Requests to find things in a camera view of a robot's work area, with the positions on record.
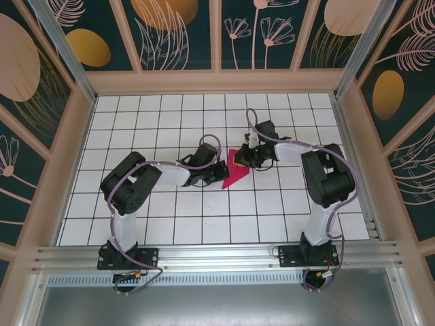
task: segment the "grid floor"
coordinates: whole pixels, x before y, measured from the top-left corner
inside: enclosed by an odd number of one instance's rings
[[[327,94],[100,96],[58,245],[106,242],[109,210],[99,185],[128,153],[174,162],[194,153],[200,137],[211,133],[222,142],[226,160],[228,150],[244,142],[247,107],[259,122],[272,120],[280,137],[342,144]],[[302,169],[278,162],[225,190],[222,182],[154,189],[137,213],[136,237],[141,245],[299,241],[310,206]],[[357,200],[340,210],[333,234],[341,232],[347,240],[368,239]]]

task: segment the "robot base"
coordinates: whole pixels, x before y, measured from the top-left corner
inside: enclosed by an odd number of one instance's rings
[[[278,246],[280,267],[328,267],[328,260],[339,264],[337,248],[328,241],[320,246],[313,246],[302,233],[299,244]]]
[[[107,241],[107,248],[102,248],[98,252],[97,270],[140,270],[140,266],[127,260],[116,248]],[[138,248],[136,245],[126,252],[134,260],[143,262],[147,265],[157,266],[157,248]]]

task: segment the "red paper piece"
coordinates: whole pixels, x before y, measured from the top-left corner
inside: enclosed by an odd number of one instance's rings
[[[238,180],[246,177],[251,170],[246,166],[240,166],[234,163],[234,155],[236,155],[236,152],[237,150],[230,149],[230,152],[228,153],[227,165],[230,169],[230,176],[224,180],[222,189],[228,188],[232,184],[236,183]]]

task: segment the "enclosure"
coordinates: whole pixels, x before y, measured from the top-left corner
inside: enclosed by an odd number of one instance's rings
[[[2,1],[4,325],[432,325],[434,27],[433,0]],[[332,225],[336,282],[310,293],[309,266],[280,267],[316,204],[304,169],[267,160],[229,187],[154,187],[135,240],[163,273],[116,295],[119,271],[97,270],[101,182],[133,151],[176,162],[208,134],[234,161],[249,108],[358,172]]]

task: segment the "flower illustration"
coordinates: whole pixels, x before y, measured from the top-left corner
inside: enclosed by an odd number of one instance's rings
[[[254,5],[258,9],[266,9],[267,7],[287,7],[289,5],[296,5],[299,0],[254,0]]]
[[[261,19],[261,33],[266,46],[266,54],[264,55],[265,69],[267,69],[267,52],[269,47],[294,42],[294,34],[291,34],[293,31],[293,26],[290,23],[291,20],[291,18],[287,20],[277,18],[271,25],[270,17]]]
[[[14,165],[19,148],[20,143],[14,137],[11,138],[10,145],[8,145],[6,137],[0,136],[0,175],[10,177],[14,174]]]
[[[225,19],[225,28],[228,32],[228,35],[231,38],[231,46],[232,46],[232,57],[234,58],[234,64],[236,65],[236,69],[239,68],[237,65],[236,52],[234,50],[234,40],[241,39],[242,37],[247,37],[251,35],[251,30],[248,29],[248,24],[246,22],[246,18],[234,19],[234,22],[231,18]]]

